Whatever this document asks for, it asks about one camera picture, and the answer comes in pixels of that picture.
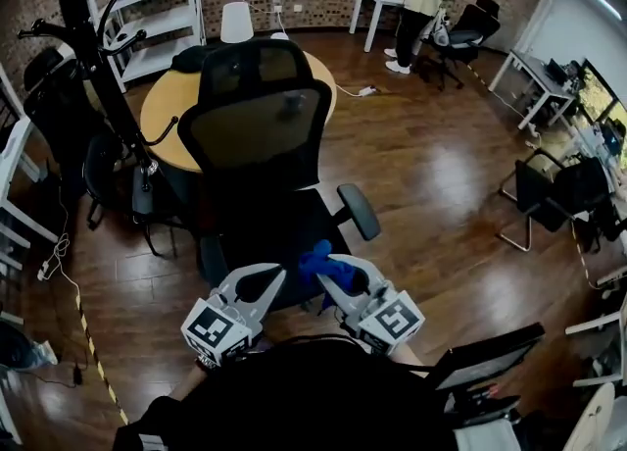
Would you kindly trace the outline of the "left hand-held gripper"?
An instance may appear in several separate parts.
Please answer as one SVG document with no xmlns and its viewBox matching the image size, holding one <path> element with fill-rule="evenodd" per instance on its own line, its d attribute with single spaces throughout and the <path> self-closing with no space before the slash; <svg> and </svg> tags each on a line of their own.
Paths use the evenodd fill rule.
<svg viewBox="0 0 627 451">
<path fill-rule="evenodd" d="M 183 322 L 189 347 L 217 366 L 253 347 L 285 278 L 286 271 L 276 263 L 231 271 L 209 298 L 197 300 Z"/>
</svg>

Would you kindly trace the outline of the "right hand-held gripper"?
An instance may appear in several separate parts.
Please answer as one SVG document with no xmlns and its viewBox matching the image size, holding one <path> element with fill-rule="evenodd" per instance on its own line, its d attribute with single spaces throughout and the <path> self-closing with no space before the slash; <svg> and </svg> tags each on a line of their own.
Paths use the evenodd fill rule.
<svg viewBox="0 0 627 451">
<path fill-rule="evenodd" d="M 425 318 L 410 295 L 385 281 L 370 261 L 347 254 L 331 254 L 329 259 L 352 268 L 347 274 L 316 278 L 342 312 L 342 327 L 354 339 L 389 356 L 422 327 Z"/>
</svg>

